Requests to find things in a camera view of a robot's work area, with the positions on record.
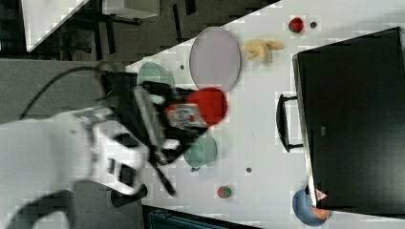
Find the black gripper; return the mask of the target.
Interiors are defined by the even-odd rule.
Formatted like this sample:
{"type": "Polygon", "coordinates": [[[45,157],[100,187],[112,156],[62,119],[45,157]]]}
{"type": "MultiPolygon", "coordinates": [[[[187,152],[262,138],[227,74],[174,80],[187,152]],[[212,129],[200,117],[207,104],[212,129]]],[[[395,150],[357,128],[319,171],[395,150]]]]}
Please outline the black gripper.
{"type": "Polygon", "coordinates": [[[164,131],[158,112],[149,98],[150,94],[162,96],[169,103],[181,103],[194,93],[194,90],[174,87],[165,83],[144,81],[140,85],[135,82],[133,73],[103,72],[101,88],[107,97],[115,97],[117,120],[132,135],[143,143],[148,150],[146,160],[158,173],[160,182],[170,196],[176,194],[172,183],[161,171],[161,164],[170,164],[183,155],[191,145],[203,134],[206,128],[183,130],[170,127],[164,131]],[[162,148],[165,139],[177,140],[175,149],[162,148]]]}

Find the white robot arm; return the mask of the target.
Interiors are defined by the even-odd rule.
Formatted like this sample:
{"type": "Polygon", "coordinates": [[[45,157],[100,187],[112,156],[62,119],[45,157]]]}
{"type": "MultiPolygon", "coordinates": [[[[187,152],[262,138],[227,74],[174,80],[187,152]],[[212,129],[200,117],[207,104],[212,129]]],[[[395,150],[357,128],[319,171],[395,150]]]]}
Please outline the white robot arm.
{"type": "Polygon", "coordinates": [[[82,179],[138,196],[141,170],[166,160],[158,154],[164,138],[152,121],[149,93],[162,91],[170,103],[182,104],[193,91],[161,83],[135,87],[133,78],[102,77],[103,91],[122,102],[115,110],[94,107],[2,124],[1,229],[32,229],[57,212],[74,227],[72,189],[82,179]]]}

